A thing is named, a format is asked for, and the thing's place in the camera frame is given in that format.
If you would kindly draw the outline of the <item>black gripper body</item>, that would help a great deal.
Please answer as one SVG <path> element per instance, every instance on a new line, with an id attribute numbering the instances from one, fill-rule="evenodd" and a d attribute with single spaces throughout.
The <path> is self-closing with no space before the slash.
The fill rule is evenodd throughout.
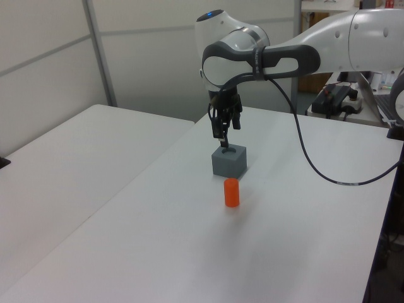
<path id="1" fill-rule="evenodd" d="M 242 111 L 241 98 L 237 89 L 224 90 L 223 92 L 209 91 L 210 104 L 216 110 L 235 108 Z"/>

